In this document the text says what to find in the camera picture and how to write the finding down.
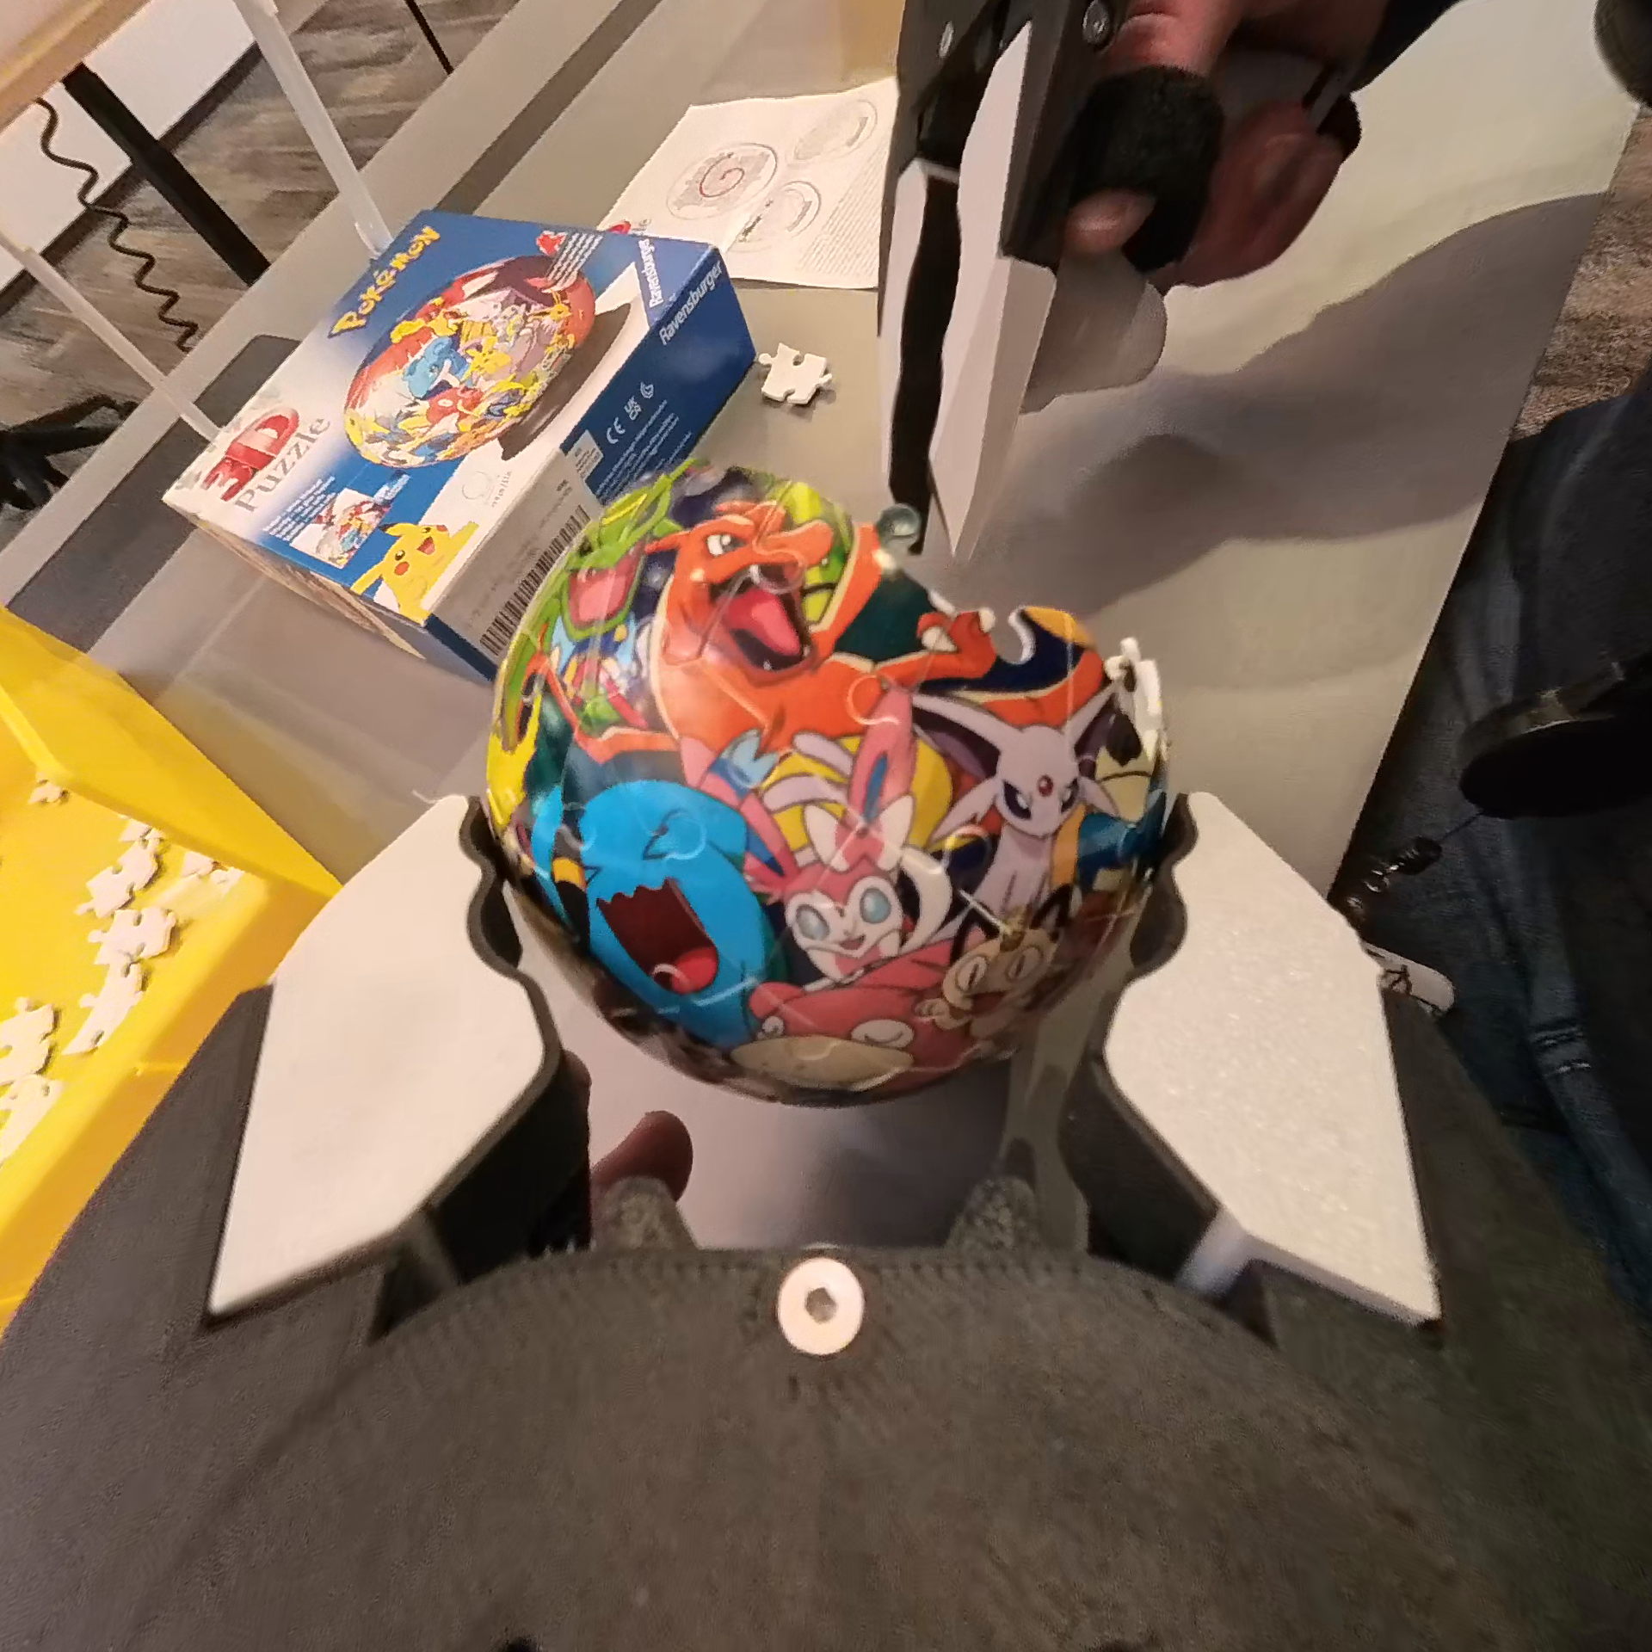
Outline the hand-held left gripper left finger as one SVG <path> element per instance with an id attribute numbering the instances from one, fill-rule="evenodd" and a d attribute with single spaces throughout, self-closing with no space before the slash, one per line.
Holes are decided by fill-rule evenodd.
<path id="1" fill-rule="evenodd" d="M 587 1080 L 524 956 L 465 795 L 305 928 L 269 981 L 214 1316 L 367 1259 L 438 1293 L 590 1236 Z"/>

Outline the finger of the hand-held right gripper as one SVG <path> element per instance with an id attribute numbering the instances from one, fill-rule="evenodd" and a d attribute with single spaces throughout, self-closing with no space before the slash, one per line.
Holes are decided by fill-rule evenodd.
<path id="1" fill-rule="evenodd" d="M 962 383 L 959 176 L 909 159 L 892 187 L 878 296 L 883 464 L 896 503 L 957 492 L 954 408 Z"/>
<path id="2" fill-rule="evenodd" d="M 1064 217 L 1064 27 L 1015 30 L 983 79 L 957 163 L 941 155 L 957 274 L 928 439 L 931 505 L 951 560 L 985 535 L 1052 307 Z"/>

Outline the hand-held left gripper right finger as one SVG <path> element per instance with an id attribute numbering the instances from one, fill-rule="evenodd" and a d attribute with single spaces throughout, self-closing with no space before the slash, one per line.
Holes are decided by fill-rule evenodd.
<path id="1" fill-rule="evenodd" d="M 1438 1318 L 1378 966 L 1214 795 L 1171 810 L 1060 1156 L 1101 1250 L 1187 1293 L 1271 1267 Z"/>

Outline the yellow cardboard box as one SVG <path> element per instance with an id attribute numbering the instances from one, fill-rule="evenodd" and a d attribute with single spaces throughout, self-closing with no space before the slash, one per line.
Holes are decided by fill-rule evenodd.
<path id="1" fill-rule="evenodd" d="M 120 1099 L 75 1104 L 2 1158 L 2 1324 L 195 1047 L 259 988 L 339 880 L 120 675 L 2 613 L 2 784 L 42 772 L 261 883 L 192 1015 Z"/>

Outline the colourful puzzle ball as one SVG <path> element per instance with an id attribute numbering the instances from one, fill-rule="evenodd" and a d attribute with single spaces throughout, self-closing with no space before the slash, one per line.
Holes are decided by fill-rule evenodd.
<path id="1" fill-rule="evenodd" d="M 765 1102 L 1032 1044 L 1146 899 L 1168 732 L 1135 641 L 1006 629 L 803 481 L 685 463 L 603 506 L 510 629 L 487 751 L 550 960 Z"/>

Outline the pile of white puzzle pieces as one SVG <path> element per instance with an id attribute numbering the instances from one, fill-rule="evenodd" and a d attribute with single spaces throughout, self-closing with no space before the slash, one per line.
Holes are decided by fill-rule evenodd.
<path id="1" fill-rule="evenodd" d="M 259 894 L 42 772 L 2 784 L 2 1158 L 165 1059 Z"/>

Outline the blue white puzzle box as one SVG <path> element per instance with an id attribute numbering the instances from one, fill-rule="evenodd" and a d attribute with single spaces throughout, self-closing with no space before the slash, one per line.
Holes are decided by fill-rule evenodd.
<path id="1" fill-rule="evenodd" d="M 426 211 L 165 505 L 487 681 L 567 547 L 692 456 L 754 359 L 712 244 Z"/>

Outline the person's left hand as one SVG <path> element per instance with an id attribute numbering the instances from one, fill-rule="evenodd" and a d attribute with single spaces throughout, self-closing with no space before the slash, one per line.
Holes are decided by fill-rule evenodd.
<path id="1" fill-rule="evenodd" d="M 688 1186 L 694 1144 L 686 1125 L 670 1110 L 650 1110 L 636 1126 L 590 1168 L 593 1203 L 611 1186 L 651 1180 L 680 1201 Z"/>

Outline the white printed paper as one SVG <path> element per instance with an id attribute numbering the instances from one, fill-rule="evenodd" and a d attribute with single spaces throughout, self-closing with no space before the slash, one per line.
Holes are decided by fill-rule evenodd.
<path id="1" fill-rule="evenodd" d="M 873 291 L 893 113 L 893 76 L 692 105 L 609 228 L 712 244 L 739 280 Z"/>

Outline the metal key clip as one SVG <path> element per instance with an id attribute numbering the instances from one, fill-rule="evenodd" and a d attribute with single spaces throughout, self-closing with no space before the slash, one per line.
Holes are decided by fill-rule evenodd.
<path id="1" fill-rule="evenodd" d="M 1400 880 L 1423 876 L 1443 854 L 1445 846 L 1434 837 L 1412 837 L 1400 847 L 1382 852 L 1351 847 L 1331 880 L 1330 902 L 1359 926 Z"/>

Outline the person's blue jeans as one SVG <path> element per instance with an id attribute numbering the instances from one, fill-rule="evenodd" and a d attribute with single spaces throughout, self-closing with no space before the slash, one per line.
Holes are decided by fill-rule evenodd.
<path id="1" fill-rule="evenodd" d="M 1359 928 L 1452 981 L 1458 1059 L 1650 1318 L 1650 800 L 1500 819 L 1456 765 L 1480 717 L 1640 651 L 1648 371 L 1504 450 L 1348 850 L 1445 846 Z"/>

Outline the black round object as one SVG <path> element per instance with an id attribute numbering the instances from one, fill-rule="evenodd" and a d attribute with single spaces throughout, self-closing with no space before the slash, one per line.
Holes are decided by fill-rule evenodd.
<path id="1" fill-rule="evenodd" d="M 1650 651 L 1480 717 L 1456 765 L 1462 800 L 1500 819 L 1648 802 Z"/>

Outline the clear plastic strip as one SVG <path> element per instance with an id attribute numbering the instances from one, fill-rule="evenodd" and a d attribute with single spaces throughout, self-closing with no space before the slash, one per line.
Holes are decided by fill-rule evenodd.
<path id="1" fill-rule="evenodd" d="M 2 229 L 2 251 L 17 261 L 39 286 L 54 293 L 55 300 L 80 319 L 96 340 L 102 340 L 117 359 L 123 359 L 159 400 L 184 423 L 188 423 L 208 441 L 219 437 L 219 423 L 214 423 L 203 408 L 186 393 L 180 393 L 163 373 L 109 316 L 104 316 L 86 295 L 80 295 L 67 276 L 62 276 L 49 258 L 26 242 L 17 242 Z"/>
<path id="2" fill-rule="evenodd" d="M 381 205 L 374 200 L 360 167 L 354 165 L 344 135 L 322 103 L 321 90 L 307 72 L 295 41 L 286 31 L 278 18 L 277 1 L 234 1 L 239 16 L 247 20 L 261 54 L 269 64 L 278 80 L 286 100 L 299 118 L 310 144 L 316 148 L 324 171 L 330 172 L 339 200 L 345 205 L 348 217 L 367 248 L 368 258 L 381 258 L 395 233 L 382 217 Z"/>

